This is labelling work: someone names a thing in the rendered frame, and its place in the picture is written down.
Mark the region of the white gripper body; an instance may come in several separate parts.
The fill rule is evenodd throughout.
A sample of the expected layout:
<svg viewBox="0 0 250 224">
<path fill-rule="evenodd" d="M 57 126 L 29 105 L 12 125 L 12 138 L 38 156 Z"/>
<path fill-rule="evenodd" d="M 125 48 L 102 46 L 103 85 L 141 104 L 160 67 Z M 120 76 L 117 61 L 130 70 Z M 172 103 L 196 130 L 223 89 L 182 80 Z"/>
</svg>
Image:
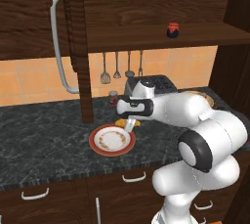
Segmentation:
<svg viewBox="0 0 250 224">
<path fill-rule="evenodd" d="M 136 120 L 132 118 L 128 118 L 125 123 L 124 130 L 128 133 L 133 131 L 133 128 L 135 127 Z"/>
</svg>

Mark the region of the golden croissant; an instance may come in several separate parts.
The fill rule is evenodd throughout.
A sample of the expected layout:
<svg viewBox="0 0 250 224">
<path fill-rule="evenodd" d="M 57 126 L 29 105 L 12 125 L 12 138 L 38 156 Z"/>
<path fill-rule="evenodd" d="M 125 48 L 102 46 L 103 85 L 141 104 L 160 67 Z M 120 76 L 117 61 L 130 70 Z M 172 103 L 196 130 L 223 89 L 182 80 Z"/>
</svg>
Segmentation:
<svg viewBox="0 0 250 224">
<path fill-rule="evenodd" d="M 120 118 L 118 120 L 115 121 L 115 125 L 118 127 L 125 127 L 126 124 L 126 119 L 125 118 Z M 136 127 L 139 127 L 141 125 L 141 123 L 137 120 L 135 123 Z"/>
</svg>

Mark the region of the dark wood open cabinet door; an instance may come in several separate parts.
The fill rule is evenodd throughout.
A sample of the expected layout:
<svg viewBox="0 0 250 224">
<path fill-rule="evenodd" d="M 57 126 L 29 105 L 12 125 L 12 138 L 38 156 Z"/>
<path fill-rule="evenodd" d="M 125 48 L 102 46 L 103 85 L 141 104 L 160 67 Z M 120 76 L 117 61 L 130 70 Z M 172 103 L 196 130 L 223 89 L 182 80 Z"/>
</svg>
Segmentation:
<svg viewBox="0 0 250 224">
<path fill-rule="evenodd" d="M 84 0 L 64 2 L 66 28 L 73 69 L 77 73 L 82 121 L 94 121 L 88 60 L 88 43 Z"/>
</svg>

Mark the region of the red lidded jam jar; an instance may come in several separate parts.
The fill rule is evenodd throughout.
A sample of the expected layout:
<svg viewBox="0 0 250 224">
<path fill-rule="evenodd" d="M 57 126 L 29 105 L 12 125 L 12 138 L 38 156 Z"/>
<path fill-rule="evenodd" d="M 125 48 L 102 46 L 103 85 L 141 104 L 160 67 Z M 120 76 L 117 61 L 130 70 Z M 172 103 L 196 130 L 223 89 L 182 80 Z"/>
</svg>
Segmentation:
<svg viewBox="0 0 250 224">
<path fill-rule="evenodd" d="M 169 38 L 176 38 L 179 36 L 180 26 L 177 22 L 170 22 L 167 27 L 167 36 Z"/>
</svg>

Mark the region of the dark wood open cabinet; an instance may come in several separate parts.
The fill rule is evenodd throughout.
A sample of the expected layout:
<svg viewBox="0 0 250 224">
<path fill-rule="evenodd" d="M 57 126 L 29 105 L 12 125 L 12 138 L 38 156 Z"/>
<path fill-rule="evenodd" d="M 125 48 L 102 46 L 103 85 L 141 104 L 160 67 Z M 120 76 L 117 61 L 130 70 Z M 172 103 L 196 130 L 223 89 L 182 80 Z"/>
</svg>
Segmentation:
<svg viewBox="0 0 250 224">
<path fill-rule="evenodd" d="M 250 43 L 224 22 L 229 0 L 84 0 L 88 49 L 112 52 Z M 180 26 L 169 38 L 170 22 Z"/>
</svg>

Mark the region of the dark wood tall side cabinet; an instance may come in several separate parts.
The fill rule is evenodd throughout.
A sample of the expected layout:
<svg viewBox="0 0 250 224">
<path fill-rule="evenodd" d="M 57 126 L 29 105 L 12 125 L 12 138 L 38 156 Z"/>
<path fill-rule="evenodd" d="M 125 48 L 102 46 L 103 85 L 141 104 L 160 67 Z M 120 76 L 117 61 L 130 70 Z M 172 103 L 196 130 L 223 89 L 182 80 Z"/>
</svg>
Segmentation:
<svg viewBox="0 0 250 224">
<path fill-rule="evenodd" d="M 250 0 L 229 0 L 224 22 L 250 34 Z M 218 47 L 209 87 L 250 119 L 250 43 Z"/>
</svg>

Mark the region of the dark wood closed cabinet door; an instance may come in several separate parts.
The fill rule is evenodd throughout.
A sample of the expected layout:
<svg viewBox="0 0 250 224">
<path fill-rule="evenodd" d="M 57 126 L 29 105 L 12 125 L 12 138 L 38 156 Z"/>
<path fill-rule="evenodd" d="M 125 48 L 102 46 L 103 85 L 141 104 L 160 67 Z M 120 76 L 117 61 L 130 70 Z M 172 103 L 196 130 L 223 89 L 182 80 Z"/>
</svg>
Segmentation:
<svg viewBox="0 0 250 224">
<path fill-rule="evenodd" d="M 52 0 L 0 0 L 0 61 L 55 56 Z"/>
</svg>

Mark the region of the red rimmed white plate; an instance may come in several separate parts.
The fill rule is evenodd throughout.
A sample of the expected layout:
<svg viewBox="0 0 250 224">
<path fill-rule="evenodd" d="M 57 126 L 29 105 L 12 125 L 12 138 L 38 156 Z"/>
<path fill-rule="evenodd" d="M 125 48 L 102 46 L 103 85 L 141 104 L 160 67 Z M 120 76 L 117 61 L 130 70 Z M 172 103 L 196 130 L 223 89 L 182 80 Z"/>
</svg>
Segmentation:
<svg viewBox="0 0 250 224">
<path fill-rule="evenodd" d="M 96 128 L 89 137 L 94 152 L 105 157 L 119 157 L 130 152 L 136 144 L 136 135 L 114 124 Z"/>
</svg>

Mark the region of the small red can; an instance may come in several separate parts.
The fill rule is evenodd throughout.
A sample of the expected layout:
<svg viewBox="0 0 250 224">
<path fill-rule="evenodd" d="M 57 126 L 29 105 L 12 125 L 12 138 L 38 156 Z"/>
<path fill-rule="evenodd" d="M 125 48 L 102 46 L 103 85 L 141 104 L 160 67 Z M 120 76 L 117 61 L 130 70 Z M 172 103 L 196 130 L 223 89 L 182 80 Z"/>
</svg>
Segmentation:
<svg viewBox="0 0 250 224">
<path fill-rule="evenodd" d="M 110 91 L 109 92 L 109 94 L 108 94 L 109 103 L 112 106 L 116 106 L 117 105 L 117 96 L 118 96 L 118 93 L 116 91 Z"/>
</svg>

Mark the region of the hanging metal ladle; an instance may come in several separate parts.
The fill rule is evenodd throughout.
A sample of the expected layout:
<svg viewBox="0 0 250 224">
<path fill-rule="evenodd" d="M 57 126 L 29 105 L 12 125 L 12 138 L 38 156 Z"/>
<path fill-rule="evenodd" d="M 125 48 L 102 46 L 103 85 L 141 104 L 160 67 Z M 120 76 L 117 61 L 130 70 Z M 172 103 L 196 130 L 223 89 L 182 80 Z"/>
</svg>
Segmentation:
<svg viewBox="0 0 250 224">
<path fill-rule="evenodd" d="M 128 51 L 127 70 L 125 71 L 126 77 L 134 77 L 135 73 L 130 69 L 131 67 L 131 51 Z"/>
</svg>

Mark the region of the black and silver toaster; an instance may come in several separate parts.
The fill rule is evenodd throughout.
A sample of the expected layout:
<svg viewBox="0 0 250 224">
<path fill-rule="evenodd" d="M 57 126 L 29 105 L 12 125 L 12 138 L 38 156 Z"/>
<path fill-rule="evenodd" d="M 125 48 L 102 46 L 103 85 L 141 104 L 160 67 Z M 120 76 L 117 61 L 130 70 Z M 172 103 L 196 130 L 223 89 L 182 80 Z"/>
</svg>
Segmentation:
<svg viewBox="0 0 250 224">
<path fill-rule="evenodd" d="M 177 87 L 163 74 L 129 77 L 125 83 L 124 94 L 130 96 L 137 83 L 141 80 L 150 81 L 154 86 L 155 94 L 177 92 Z"/>
</svg>

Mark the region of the hanging metal spatula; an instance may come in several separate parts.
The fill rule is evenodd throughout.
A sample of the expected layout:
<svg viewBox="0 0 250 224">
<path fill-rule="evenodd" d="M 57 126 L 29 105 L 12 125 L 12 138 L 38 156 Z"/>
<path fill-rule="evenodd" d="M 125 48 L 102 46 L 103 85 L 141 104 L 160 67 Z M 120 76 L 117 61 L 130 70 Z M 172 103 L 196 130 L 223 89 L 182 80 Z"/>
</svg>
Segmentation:
<svg viewBox="0 0 250 224">
<path fill-rule="evenodd" d="M 115 73 L 113 75 L 114 79 L 121 78 L 121 74 L 118 70 L 118 52 L 115 52 Z"/>
</svg>

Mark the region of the hanging metal fork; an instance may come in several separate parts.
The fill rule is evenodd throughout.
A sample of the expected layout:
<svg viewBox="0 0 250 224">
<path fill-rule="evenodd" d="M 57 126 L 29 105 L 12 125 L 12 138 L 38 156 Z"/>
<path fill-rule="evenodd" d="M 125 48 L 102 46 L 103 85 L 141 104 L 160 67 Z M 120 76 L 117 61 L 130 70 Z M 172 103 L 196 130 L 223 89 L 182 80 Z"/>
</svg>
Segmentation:
<svg viewBox="0 0 250 224">
<path fill-rule="evenodd" d="M 140 50 L 139 76 L 143 76 L 143 50 Z"/>
</svg>

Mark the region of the dark wood drawer front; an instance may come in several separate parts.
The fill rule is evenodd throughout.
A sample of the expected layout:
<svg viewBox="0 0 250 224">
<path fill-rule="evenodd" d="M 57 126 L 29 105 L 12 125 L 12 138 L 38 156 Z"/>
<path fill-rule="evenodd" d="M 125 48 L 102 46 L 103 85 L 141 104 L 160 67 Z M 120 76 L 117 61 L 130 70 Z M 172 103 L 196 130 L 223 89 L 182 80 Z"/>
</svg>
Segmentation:
<svg viewBox="0 0 250 224">
<path fill-rule="evenodd" d="M 122 175 L 126 178 L 137 178 L 143 176 L 144 171 L 146 172 L 146 179 L 144 181 L 125 183 L 122 180 Z M 97 197 L 107 192 L 140 195 L 143 192 L 149 192 L 152 189 L 151 177 L 153 171 L 152 167 L 144 167 L 89 177 L 87 179 L 89 195 Z"/>
<path fill-rule="evenodd" d="M 46 198 L 23 201 L 50 188 Z M 87 192 L 77 194 L 75 182 L 67 180 L 0 192 L 0 224 L 91 224 Z"/>
</svg>

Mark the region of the dark wood cupboard door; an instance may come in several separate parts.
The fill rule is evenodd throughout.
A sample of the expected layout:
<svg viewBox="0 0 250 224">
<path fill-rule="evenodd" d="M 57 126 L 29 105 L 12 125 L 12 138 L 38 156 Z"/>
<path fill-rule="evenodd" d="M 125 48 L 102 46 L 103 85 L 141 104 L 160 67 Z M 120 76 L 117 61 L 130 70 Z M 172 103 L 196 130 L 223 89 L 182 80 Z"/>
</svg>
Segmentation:
<svg viewBox="0 0 250 224">
<path fill-rule="evenodd" d="M 163 198 L 153 192 L 140 195 L 107 192 L 90 197 L 92 224 L 98 224 L 96 198 L 100 200 L 102 224 L 151 224 Z"/>
</svg>

